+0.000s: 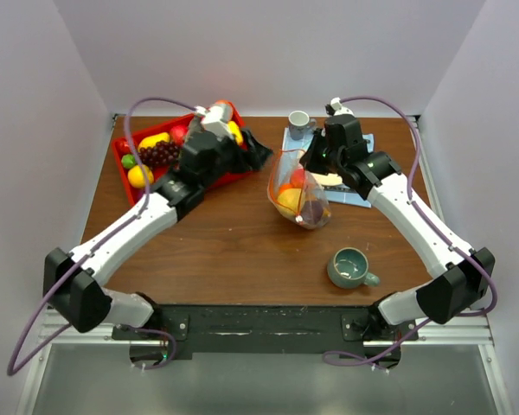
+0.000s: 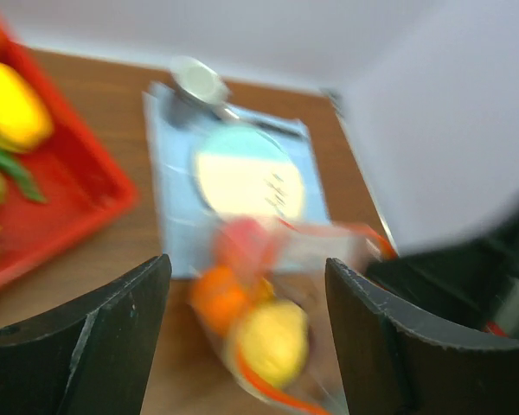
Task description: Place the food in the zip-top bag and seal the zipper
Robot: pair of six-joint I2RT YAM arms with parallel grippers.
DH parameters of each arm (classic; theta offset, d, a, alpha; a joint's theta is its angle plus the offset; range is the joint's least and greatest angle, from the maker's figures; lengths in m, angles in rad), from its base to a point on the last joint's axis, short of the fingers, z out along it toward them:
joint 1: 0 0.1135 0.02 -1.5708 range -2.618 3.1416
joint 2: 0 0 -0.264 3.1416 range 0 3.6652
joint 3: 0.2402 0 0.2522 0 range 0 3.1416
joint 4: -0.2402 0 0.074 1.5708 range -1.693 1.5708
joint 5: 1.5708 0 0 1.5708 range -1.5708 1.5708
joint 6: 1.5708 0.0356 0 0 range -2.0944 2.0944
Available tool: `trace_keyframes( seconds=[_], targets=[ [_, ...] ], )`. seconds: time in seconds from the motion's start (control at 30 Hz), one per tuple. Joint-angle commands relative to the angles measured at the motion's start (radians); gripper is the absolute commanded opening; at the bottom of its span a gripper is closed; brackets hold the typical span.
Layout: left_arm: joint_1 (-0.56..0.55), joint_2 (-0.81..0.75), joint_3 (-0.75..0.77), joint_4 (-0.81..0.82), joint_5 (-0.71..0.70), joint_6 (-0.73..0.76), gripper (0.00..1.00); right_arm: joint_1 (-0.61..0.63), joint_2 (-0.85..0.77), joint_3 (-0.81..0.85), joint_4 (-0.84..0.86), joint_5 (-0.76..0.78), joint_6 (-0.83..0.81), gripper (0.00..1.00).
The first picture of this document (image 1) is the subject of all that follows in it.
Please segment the yellow lemon toy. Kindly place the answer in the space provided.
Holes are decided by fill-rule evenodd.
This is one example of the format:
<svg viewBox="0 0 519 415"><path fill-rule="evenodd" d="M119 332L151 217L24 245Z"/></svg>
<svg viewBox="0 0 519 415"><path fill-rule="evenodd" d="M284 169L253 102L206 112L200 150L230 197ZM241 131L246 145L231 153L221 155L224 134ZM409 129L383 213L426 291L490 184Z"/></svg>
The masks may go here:
<svg viewBox="0 0 519 415"><path fill-rule="evenodd" d="M280 193L275 207L285 217L295 218L305 203L305 196L301 188L292 188Z"/></svg>

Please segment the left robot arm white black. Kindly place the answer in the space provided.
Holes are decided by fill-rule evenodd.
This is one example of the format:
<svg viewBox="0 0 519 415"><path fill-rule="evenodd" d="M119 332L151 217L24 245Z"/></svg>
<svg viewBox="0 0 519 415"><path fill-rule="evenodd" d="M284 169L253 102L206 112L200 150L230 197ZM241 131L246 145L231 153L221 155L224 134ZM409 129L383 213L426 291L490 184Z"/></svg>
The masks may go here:
<svg viewBox="0 0 519 415"><path fill-rule="evenodd" d="M197 132L169 169L130 210L107 229L69 252L55 248L44 259L43 297L81 333L102 323L131 326L143 339L162 328L157 306L147 296L108 290L114 272L149 240L196 208L222 177L260 171L272 154L250 130L239 146L229 137Z"/></svg>

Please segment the clear zip top bag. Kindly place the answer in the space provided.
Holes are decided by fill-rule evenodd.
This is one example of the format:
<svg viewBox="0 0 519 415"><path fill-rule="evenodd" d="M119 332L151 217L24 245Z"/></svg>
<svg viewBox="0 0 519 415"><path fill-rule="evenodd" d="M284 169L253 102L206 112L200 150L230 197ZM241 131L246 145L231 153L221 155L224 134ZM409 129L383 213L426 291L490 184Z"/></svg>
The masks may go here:
<svg viewBox="0 0 519 415"><path fill-rule="evenodd" d="M331 218L323 187L301 164L304 150L281 150L275 157L267 185L269 201L287 220L302 228L324 227Z"/></svg>

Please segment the dark red plum toy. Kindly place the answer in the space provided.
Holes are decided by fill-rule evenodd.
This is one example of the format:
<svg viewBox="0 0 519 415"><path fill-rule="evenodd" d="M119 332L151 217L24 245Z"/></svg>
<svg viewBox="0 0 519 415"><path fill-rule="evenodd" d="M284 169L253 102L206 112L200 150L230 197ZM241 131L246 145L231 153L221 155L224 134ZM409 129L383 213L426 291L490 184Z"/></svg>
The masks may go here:
<svg viewBox="0 0 519 415"><path fill-rule="evenodd" d="M300 211L302 225L305 227L322 227L325 222L324 205L319 200L306 201Z"/></svg>

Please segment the orange tangerine toy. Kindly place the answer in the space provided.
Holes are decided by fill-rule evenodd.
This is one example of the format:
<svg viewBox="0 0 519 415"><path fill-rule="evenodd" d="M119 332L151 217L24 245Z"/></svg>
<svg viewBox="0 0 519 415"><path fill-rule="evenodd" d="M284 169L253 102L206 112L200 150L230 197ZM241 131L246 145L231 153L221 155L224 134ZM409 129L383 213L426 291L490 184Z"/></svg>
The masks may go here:
<svg viewBox="0 0 519 415"><path fill-rule="evenodd" d="M279 193L282 193L288 189L292 189L293 186L290 183L283 184L279 187Z"/></svg>

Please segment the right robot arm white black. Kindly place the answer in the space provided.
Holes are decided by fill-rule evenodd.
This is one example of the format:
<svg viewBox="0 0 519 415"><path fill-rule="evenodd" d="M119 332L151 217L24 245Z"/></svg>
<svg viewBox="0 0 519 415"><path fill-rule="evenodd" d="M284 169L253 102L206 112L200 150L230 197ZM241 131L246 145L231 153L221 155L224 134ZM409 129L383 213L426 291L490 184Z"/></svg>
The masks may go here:
<svg viewBox="0 0 519 415"><path fill-rule="evenodd" d="M419 318L444 324L485 296L494 255L486 248L474 250L449 229L408 188L406 175L391 156L368 150L357 118L341 114L325 119L300 162L311 173L339 175L384 214L432 278L374 303L368 318L373 337L386 340L400 324Z"/></svg>

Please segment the peach toy fruit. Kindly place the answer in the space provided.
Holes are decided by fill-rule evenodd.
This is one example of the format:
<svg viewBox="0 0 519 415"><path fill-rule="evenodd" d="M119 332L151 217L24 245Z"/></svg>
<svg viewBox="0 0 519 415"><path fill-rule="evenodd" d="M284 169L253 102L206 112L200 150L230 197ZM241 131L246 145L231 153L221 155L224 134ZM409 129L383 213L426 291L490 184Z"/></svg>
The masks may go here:
<svg viewBox="0 0 519 415"><path fill-rule="evenodd" d="M295 169L290 176L290 184L294 188L302 188L306 182L306 171L302 168Z"/></svg>

